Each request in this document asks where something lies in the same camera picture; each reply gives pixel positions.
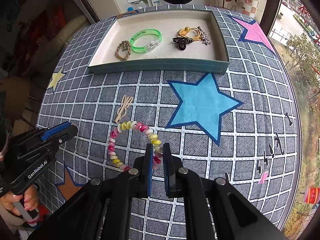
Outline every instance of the star pattern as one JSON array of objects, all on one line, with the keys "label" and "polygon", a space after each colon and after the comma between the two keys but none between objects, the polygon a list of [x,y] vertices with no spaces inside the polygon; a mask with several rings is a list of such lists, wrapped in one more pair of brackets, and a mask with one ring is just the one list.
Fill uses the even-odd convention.
[{"label": "star pattern", "polygon": [[231,19],[239,23],[242,27],[244,27],[244,31],[240,36],[239,41],[264,45],[268,49],[270,49],[274,55],[276,55],[276,52],[273,46],[271,45],[270,41],[268,40],[268,38],[260,28],[256,20],[253,20],[248,23],[236,17],[232,17],[232,16],[228,16],[228,17],[230,17]]},{"label": "star pattern", "polygon": [[205,74],[196,84],[167,82],[180,103],[166,128],[196,124],[219,145],[222,116],[243,103],[222,93],[213,74]]},{"label": "star pattern", "polygon": [[58,72],[52,73],[51,81],[47,87],[47,89],[52,88],[53,92],[55,92],[58,82],[65,76],[66,74],[62,72],[62,68]]},{"label": "star pattern", "polygon": [[84,184],[75,183],[70,175],[70,172],[66,165],[63,169],[63,182],[56,184],[55,186],[61,192],[65,200],[71,198]]}]

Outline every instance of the blue star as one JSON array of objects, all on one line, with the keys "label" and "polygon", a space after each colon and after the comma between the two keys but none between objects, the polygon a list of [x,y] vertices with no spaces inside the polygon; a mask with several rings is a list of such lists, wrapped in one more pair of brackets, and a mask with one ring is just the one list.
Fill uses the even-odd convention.
[{"label": "blue star", "polygon": [[222,116],[243,103],[222,93],[213,74],[205,74],[195,84],[167,82],[180,102],[166,128],[196,124],[219,146]]}]

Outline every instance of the street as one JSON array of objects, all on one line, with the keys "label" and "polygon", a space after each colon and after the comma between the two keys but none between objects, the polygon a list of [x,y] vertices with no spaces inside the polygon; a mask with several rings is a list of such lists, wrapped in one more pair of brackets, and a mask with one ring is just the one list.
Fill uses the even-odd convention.
[{"label": "street", "polygon": [[292,35],[301,35],[304,32],[303,28],[293,17],[295,14],[294,11],[281,4],[279,13],[280,12],[283,13],[283,16],[281,20],[276,19],[273,28],[282,34],[291,33]]}]

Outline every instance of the green plastic bracelet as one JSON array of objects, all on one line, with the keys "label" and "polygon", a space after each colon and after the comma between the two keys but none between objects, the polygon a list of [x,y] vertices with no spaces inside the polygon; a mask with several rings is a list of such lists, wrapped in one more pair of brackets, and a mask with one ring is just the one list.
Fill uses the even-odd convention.
[{"label": "green plastic bracelet", "polygon": [[[158,37],[157,40],[153,40],[151,41],[149,44],[147,44],[144,47],[135,47],[133,44],[134,42],[145,35],[155,35]],[[146,53],[146,52],[150,52],[152,51],[156,46],[158,46],[162,41],[162,36],[161,33],[157,30],[154,29],[147,29],[147,30],[143,30],[141,32],[136,33],[135,35],[132,36],[132,38],[130,39],[130,45],[131,45],[131,49],[136,52],[136,53]]]}]

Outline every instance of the table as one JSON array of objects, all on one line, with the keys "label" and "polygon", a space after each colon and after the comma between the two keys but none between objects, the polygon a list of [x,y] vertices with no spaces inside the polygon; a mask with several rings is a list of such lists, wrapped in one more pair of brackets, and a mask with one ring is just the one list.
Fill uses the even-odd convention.
[{"label": "table", "polygon": [[[296,191],[301,157],[299,115],[286,70],[271,49],[243,39],[247,33],[243,26],[251,28],[248,23],[254,24],[248,16],[193,5],[144,10],[180,8],[212,10],[227,45],[229,68],[224,75],[214,77],[221,92],[243,104],[222,116],[220,145],[196,125],[165,128],[179,103],[167,81],[196,83],[204,73],[141,71],[94,75],[87,70],[91,55],[115,20],[112,17],[77,33],[53,73],[37,125],[53,127],[72,121],[79,127],[79,134],[61,145],[57,162],[39,179],[40,199],[54,212],[89,179],[104,180],[119,174],[108,159],[106,141],[116,125],[113,120],[125,94],[133,96],[134,102],[122,121],[137,120],[149,125],[163,142],[170,143],[185,167],[202,177],[214,179],[227,172],[234,187],[281,229]],[[145,136],[130,130],[118,137],[115,148],[117,155],[132,165],[135,158],[144,154],[146,143]],[[259,184],[258,166],[261,174],[268,171],[263,184]],[[146,239],[185,237],[183,200],[165,196],[162,166],[153,171],[152,179],[151,198],[132,202],[130,239],[141,239],[143,234]]]}]

